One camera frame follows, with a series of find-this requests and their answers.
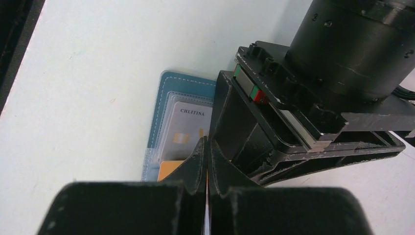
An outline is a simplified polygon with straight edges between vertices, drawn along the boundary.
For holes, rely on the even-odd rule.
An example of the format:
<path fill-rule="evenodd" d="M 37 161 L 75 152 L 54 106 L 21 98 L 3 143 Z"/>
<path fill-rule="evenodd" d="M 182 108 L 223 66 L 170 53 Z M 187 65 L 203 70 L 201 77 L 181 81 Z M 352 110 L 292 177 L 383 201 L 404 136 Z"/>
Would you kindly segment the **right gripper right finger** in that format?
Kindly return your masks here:
<path fill-rule="evenodd" d="M 210 232 L 213 235 L 370 235 L 356 197 L 344 188 L 265 188 L 207 141 Z"/>

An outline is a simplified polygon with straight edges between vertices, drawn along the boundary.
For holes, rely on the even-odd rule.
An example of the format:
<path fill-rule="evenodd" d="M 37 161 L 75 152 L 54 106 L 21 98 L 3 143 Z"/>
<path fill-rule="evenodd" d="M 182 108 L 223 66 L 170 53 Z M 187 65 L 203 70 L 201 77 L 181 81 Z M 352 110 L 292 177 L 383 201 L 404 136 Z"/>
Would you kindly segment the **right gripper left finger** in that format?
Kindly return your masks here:
<path fill-rule="evenodd" d="M 40 235 L 202 235 L 207 137 L 158 182 L 74 182 L 55 196 Z"/>

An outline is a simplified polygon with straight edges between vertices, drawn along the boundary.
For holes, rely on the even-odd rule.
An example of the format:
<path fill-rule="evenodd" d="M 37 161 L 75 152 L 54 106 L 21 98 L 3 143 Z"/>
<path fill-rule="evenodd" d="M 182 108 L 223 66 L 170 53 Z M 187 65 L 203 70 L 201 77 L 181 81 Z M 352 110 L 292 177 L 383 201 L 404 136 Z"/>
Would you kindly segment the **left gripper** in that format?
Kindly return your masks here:
<path fill-rule="evenodd" d="M 395 157 L 405 144 L 387 131 L 414 144 L 414 104 L 394 95 L 363 101 L 334 93 L 290 66 L 287 51 L 257 41 L 236 54 L 274 110 L 242 96 L 231 71 L 217 77 L 210 132 L 224 157 L 248 178 L 267 186 Z"/>

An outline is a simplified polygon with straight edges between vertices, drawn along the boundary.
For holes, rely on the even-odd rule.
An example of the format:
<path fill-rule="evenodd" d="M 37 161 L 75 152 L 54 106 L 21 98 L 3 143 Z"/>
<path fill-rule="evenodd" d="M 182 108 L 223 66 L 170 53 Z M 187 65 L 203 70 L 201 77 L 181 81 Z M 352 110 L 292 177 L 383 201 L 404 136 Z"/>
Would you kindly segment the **blue card holder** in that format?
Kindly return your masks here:
<path fill-rule="evenodd" d="M 142 168 L 142 181 L 160 181 L 209 135 L 216 82 L 162 72 Z"/>

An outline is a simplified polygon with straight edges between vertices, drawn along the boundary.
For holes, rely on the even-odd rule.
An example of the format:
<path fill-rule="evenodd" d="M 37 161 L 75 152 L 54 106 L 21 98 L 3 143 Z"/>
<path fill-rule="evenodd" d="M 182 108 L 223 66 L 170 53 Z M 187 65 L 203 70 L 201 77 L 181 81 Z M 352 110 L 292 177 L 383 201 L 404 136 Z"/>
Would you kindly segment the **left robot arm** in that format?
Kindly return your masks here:
<path fill-rule="evenodd" d="M 239 47 L 217 78 L 212 181 L 266 186 L 397 156 L 415 138 L 412 0 L 315 0 L 289 46 Z"/>

